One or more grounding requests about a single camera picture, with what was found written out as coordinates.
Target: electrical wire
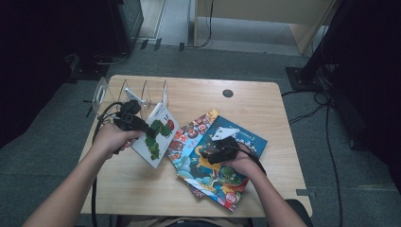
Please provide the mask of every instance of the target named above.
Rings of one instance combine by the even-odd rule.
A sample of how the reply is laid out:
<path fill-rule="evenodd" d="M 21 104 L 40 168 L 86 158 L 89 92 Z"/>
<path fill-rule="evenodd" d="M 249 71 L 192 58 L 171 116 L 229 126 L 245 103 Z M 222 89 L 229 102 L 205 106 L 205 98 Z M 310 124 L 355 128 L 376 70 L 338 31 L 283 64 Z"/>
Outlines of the electrical wire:
<path fill-rule="evenodd" d="M 328 136 L 328 114 L 329 114 L 329 111 L 330 111 L 330 105 L 327 105 L 326 120 L 325 120 L 325 134 L 326 134 L 325 137 L 326 137 L 326 142 L 327 142 L 327 146 L 328 146 L 328 151 L 330 153 L 331 163 L 333 165 L 334 176 L 335 176 L 335 179 L 336 179 L 337 197 L 338 197 L 338 202 L 339 202 L 339 216 L 340 216 L 339 227 L 341 227 L 342 226 L 342 199 L 341 199 L 341 192 L 340 192 L 339 173 L 337 171 L 336 162 L 334 161 L 333 151 L 331 149 L 330 140 L 329 140 L 329 136 Z"/>
<path fill-rule="evenodd" d="M 123 57 L 123 59 L 120 60 L 120 61 L 112 61 L 112 62 L 98 62 L 98 61 L 97 61 L 96 64 L 99 64 L 99 65 L 115 65 L 115 64 L 121 63 L 121 62 L 124 61 L 127 57 L 128 57 L 128 54 L 127 54 L 127 53 L 124 53 L 124 57 Z"/>
<path fill-rule="evenodd" d="M 296 93 L 296 91 L 284 93 L 284 94 L 282 94 L 282 96 L 286 96 L 286 95 L 293 94 L 293 93 Z M 325 98 L 325 101 L 324 102 L 319 101 L 318 95 L 322 95 Z M 330 111 L 330 106 L 332 104 L 332 99 L 331 99 L 331 97 L 325 95 L 322 92 L 315 93 L 313 98 L 314 98 L 314 101 L 319 104 L 319 106 L 316 108 L 316 110 L 311 113 L 295 117 L 294 119 L 289 120 L 288 123 L 293 124 L 299 120 L 310 117 L 313 114 L 315 114 L 318 110 L 322 109 L 323 107 L 326 107 L 325 124 L 324 124 L 325 125 L 325 139 L 326 139 L 328 151 L 330 154 L 330 160 L 331 160 L 331 163 L 333 165 L 333 170 L 334 170 L 334 176 L 335 176 L 335 181 L 336 181 L 336 190 L 337 190 L 338 203 L 339 203 L 339 216 L 340 216 L 339 227 L 341 227 L 343 217 L 342 217 L 342 198 L 341 198 L 341 193 L 340 193 L 340 179 L 339 179 L 339 173 L 337 171 L 336 162 L 334 161 L 333 150 L 331 149 L 331 144 L 330 144 L 330 139 L 329 139 L 329 130 L 328 130 L 329 111 Z"/>
<path fill-rule="evenodd" d="M 104 120 L 106 118 L 107 111 L 109 111 L 115 105 L 122 106 L 123 103 L 122 102 L 114 102 L 114 103 L 110 104 L 108 107 L 106 107 L 104 112 L 97 118 L 97 124 L 96 124 L 95 131 L 94 131 L 94 137 L 92 138 L 92 144 L 95 142 L 95 138 L 97 136 L 97 133 L 98 133 L 101 125 L 103 124 L 103 122 L 104 122 Z M 91 199 L 92 224 L 95 227 L 97 227 L 97 219 L 96 219 L 96 188 L 97 188 L 97 177 L 95 178 L 94 182 L 92 183 L 92 199 Z"/>
<path fill-rule="evenodd" d="M 251 159 L 252 161 L 254 161 L 254 162 L 260 167 L 260 169 L 262 170 L 262 172 L 266 175 L 266 170 L 265 170 L 265 168 L 262 166 L 262 164 L 259 162 L 259 160 L 258 160 L 254 155 L 252 155 L 251 153 L 249 153 L 249 152 L 247 152 L 246 150 L 243 150 L 243 149 L 241 149 L 241 148 L 237 148 L 237 147 L 233 147 L 233 146 L 223 146 L 223 147 L 224 147 L 224 148 L 233 148 L 233 149 L 236 149 L 236 150 L 238 150 L 238 151 L 241 151 L 241 152 L 247 154 L 248 157 L 250 157 L 250 159 Z"/>
<path fill-rule="evenodd" d="M 212 5 L 210 6 L 210 16 L 209 16 L 209 25 L 207 25 L 207 21 L 206 21 L 206 25 L 209 27 L 209 36 L 207 37 L 206 41 L 204 42 L 204 44 L 200 45 L 200 46 L 192 46 L 194 48 L 202 48 L 205 47 L 209 44 L 209 42 L 212 40 L 212 17 L 213 17 L 213 5 L 215 3 L 215 0 L 212 0 Z"/>

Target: book cover illustration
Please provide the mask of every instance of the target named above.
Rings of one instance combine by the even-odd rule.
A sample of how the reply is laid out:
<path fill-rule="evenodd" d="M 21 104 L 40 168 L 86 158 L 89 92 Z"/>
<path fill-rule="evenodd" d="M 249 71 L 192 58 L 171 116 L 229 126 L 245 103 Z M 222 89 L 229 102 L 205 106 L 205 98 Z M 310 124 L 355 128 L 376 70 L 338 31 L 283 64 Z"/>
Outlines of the book cover illustration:
<path fill-rule="evenodd" d="M 209 130 L 216 117 L 218 117 L 218 111 L 212 110 L 177 130 L 167 149 L 168 158 L 177 170 L 181 166 L 188 165 L 189 155 Z M 204 194 L 198 188 L 191 184 L 188 186 L 196 198 L 201 199 L 204 197 Z"/>
<path fill-rule="evenodd" d="M 268 143 L 260 136 L 243 129 L 222 116 L 218 116 L 193 149 L 188 161 L 183 162 L 177 173 L 179 177 L 203 194 L 234 211 L 248 183 L 248 178 L 228 166 L 211 165 L 207 159 L 201 156 L 202 152 L 208 152 L 208 149 L 215 148 L 217 141 L 212 141 L 212 137 L 220 127 L 238 129 L 239 132 L 232 136 L 237 143 L 245 145 L 257 158 L 260 157 Z"/>
<path fill-rule="evenodd" d="M 162 161 L 179 125 L 163 103 L 156 105 L 146 122 L 156 131 L 155 138 L 143 133 L 131 147 L 156 168 Z"/>

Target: children's book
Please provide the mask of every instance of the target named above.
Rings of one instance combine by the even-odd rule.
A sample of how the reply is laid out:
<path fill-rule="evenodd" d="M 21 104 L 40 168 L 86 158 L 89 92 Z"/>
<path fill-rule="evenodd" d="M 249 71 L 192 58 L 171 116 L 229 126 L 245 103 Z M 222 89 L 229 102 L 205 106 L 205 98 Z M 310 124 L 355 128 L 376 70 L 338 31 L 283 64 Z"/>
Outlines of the children's book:
<path fill-rule="evenodd" d="M 162 161 L 179 125 L 163 103 L 156 105 L 146 122 L 156 131 L 156 136 L 143 133 L 131 147 L 156 168 Z"/>
<path fill-rule="evenodd" d="M 204 195 L 234 211 L 248 183 L 248 178 L 228 166 L 211 165 L 201 155 L 203 152 L 207 153 L 216 149 L 215 146 L 218 141 L 213 141 L 212 137 L 221 128 L 239 130 L 231 136 L 238 144 L 245 145 L 257 158 L 260 157 L 268 143 L 262 137 L 219 115 L 198 144 L 193 147 L 189 156 L 180 161 L 180 165 L 177 166 L 179 168 L 177 173 L 179 177 Z"/>
<path fill-rule="evenodd" d="M 167 149 L 168 158 L 177 170 L 188 165 L 189 155 L 217 117 L 218 112 L 212 110 L 177 130 Z M 199 189 L 190 184 L 188 186 L 198 199 L 204 196 Z"/>

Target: black cable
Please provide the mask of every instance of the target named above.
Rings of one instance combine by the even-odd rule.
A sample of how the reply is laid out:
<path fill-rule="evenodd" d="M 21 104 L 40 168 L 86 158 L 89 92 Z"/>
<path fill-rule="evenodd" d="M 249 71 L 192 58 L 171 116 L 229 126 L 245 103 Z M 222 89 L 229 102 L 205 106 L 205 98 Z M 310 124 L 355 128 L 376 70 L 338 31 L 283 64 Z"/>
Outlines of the black cable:
<path fill-rule="evenodd" d="M 209 36 L 207 37 L 207 39 L 206 39 L 206 41 L 204 42 L 203 45 L 193 46 L 194 48 L 205 47 L 212 40 L 212 17 L 213 17 L 213 5 L 214 5 L 214 3 L 215 3 L 215 0 L 212 0 L 212 5 L 210 6 L 210 16 L 209 16 Z"/>
<path fill-rule="evenodd" d="M 266 170 L 265 170 L 265 168 L 262 166 L 262 164 L 259 162 L 259 160 L 258 160 L 254 155 L 252 155 L 251 153 L 249 153 L 249 152 L 247 152 L 246 150 L 243 150 L 243 149 L 241 149 L 241 148 L 237 148 L 237 147 L 233 147 L 233 146 L 223 146 L 223 147 L 224 147 L 224 148 L 233 148 L 233 149 L 236 149 L 236 150 L 241 151 L 241 152 L 243 152 L 243 153 L 246 153 L 246 154 L 248 155 L 248 157 L 250 157 L 250 159 L 251 159 L 252 161 L 254 161 L 254 162 L 257 164 L 257 166 L 260 167 L 260 169 L 262 170 L 262 172 L 266 175 Z"/>
<path fill-rule="evenodd" d="M 115 105 L 122 106 L 123 103 L 122 102 L 114 102 L 114 103 L 110 104 L 108 107 L 106 107 L 104 112 L 97 118 L 97 124 L 96 124 L 95 131 L 94 131 L 94 137 L 92 138 L 92 144 L 95 141 L 95 138 L 96 138 L 97 133 L 98 133 L 98 131 L 100 129 L 100 126 L 103 124 L 103 122 L 104 122 L 104 120 L 106 118 L 105 115 L 106 115 L 107 111 L 109 111 Z M 92 183 L 92 199 L 91 199 L 92 224 L 95 227 L 97 227 L 97 219 L 96 219 L 96 187 L 97 187 L 97 177 L 95 178 L 94 182 Z"/>
<path fill-rule="evenodd" d="M 341 193 L 340 193 L 340 180 L 339 180 L 339 173 L 337 172 L 336 162 L 334 161 L 333 151 L 331 149 L 330 140 L 328 136 L 328 113 L 330 110 L 330 105 L 327 105 L 326 111 L 326 121 L 325 121 L 325 134 L 326 134 L 326 142 L 328 146 L 328 151 L 330 153 L 331 163 L 333 164 L 334 169 L 334 176 L 336 178 L 336 187 L 337 187 L 337 196 L 339 199 L 339 215 L 340 215 L 340 224 L 339 227 L 342 226 L 342 201 L 341 201 Z"/>
<path fill-rule="evenodd" d="M 281 97 L 288 96 L 290 94 L 295 94 L 295 93 L 302 93 L 302 92 L 313 92 L 313 91 L 292 90 L 292 91 L 289 91 L 289 92 L 282 93 Z"/>
<path fill-rule="evenodd" d="M 324 96 L 325 102 L 320 102 L 320 101 L 318 100 L 318 98 L 317 98 L 318 95 Z M 295 123 L 295 122 L 297 122 L 297 121 L 300 121 L 300 120 L 302 120 L 302 119 L 305 119 L 305 118 L 307 118 L 307 117 L 310 117 L 310 116 L 314 115 L 318 110 L 320 110 L 321 108 L 323 108 L 323 107 L 325 107 L 325 106 L 327 106 L 327 105 L 330 104 L 330 97 L 324 95 L 322 92 L 315 93 L 315 95 L 313 96 L 313 98 L 314 98 L 315 102 L 319 104 L 319 106 L 318 106 L 313 112 L 311 112 L 311 113 L 308 113 L 308 114 L 305 114 L 305 115 L 300 115 L 300 116 L 297 116 L 297 117 L 295 117 L 295 118 L 293 118 L 293 119 L 290 119 L 290 120 L 288 121 L 288 123 L 289 123 L 290 125 L 293 124 L 293 123 Z"/>
<path fill-rule="evenodd" d="M 296 91 L 287 92 L 287 93 L 282 94 L 282 96 L 293 94 L 295 92 Z M 318 100 L 318 95 L 322 95 L 325 98 L 325 102 L 320 102 Z M 339 227 L 341 227 L 342 226 L 342 201 L 341 201 L 341 193 L 340 193 L 340 180 L 339 180 L 339 173 L 337 171 L 336 162 L 334 161 L 333 151 L 331 149 L 329 135 L 328 135 L 328 114 L 329 114 L 329 110 L 330 110 L 330 105 L 332 103 L 332 99 L 329 96 L 325 95 L 323 92 L 315 93 L 315 95 L 313 96 L 313 99 L 314 99 L 314 101 L 316 103 L 319 104 L 319 107 L 316 108 L 315 111 L 313 111 L 311 113 L 308 113 L 306 115 L 295 117 L 294 119 L 289 120 L 288 122 L 289 122 L 289 124 L 293 124 L 293 123 L 295 123 L 295 122 L 297 122 L 297 121 L 299 121 L 301 119 L 304 119 L 306 117 L 312 116 L 313 114 L 315 114 L 321 108 L 327 107 L 327 109 L 326 109 L 326 119 L 325 119 L 325 135 L 326 135 L 325 137 L 326 137 L 327 147 L 328 147 L 328 150 L 329 150 L 331 162 L 332 162 L 332 165 L 333 165 L 334 175 L 335 175 L 335 179 L 336 179 L 337 195 L 338 195 L 338 201 L 339 201 L 339 215 L 340 215 Z"/>

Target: blue book cover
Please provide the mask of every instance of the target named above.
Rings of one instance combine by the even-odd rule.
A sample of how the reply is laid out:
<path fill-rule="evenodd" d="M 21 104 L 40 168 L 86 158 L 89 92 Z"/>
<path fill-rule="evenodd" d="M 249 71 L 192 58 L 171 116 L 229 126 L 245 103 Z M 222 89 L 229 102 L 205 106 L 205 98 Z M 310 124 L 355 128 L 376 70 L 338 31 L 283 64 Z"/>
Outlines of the blue book cover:
<path fill-rule="evenodd" d="M 239 130 L 232 136 L 237 143 L 245 145 L 257 158 L 261 156 L 268 144 L 266 139 L 219 115 L 193 148 L 188 159 L 185 160 L 186 162 L 181 162 L 177 173 L 179 177 L 204 195 L 234 211 L 248 183 L 248 178 L 228 166 L 211 165 L 207 159 L 201 156 L 202 152 L 207 152 L 209 148 L 215 146 L 217 141 L 212 141 L 212 137 L 219 128 Z"/>

